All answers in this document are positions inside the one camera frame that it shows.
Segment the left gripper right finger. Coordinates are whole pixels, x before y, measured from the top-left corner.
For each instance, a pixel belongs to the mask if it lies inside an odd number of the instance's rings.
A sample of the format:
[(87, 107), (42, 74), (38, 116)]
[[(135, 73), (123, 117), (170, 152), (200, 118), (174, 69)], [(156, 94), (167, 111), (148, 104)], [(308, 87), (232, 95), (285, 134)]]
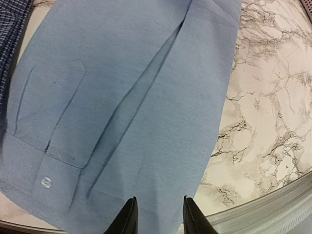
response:
[(183, 200), (183, 227), (185, 234), (217, 234), (191, 197)]

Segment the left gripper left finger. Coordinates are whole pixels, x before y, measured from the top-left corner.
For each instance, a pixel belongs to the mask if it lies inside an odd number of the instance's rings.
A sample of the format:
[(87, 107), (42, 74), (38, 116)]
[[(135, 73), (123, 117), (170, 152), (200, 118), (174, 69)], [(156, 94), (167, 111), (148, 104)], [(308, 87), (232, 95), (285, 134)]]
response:
[(138, 205), (134, 196), (127, 200), (118, 215), (108, 228), (109, 234), (138, 233)]

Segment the light blue long sleeve shirt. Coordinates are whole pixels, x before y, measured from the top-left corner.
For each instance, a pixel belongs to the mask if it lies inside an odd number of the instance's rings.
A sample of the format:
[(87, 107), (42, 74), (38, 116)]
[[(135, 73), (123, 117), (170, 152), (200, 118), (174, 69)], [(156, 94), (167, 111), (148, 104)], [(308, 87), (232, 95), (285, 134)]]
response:
[(174, 234), (218, 136), (239, 0), (58, 0), (12, 77), (0, 190), (70, 234)]

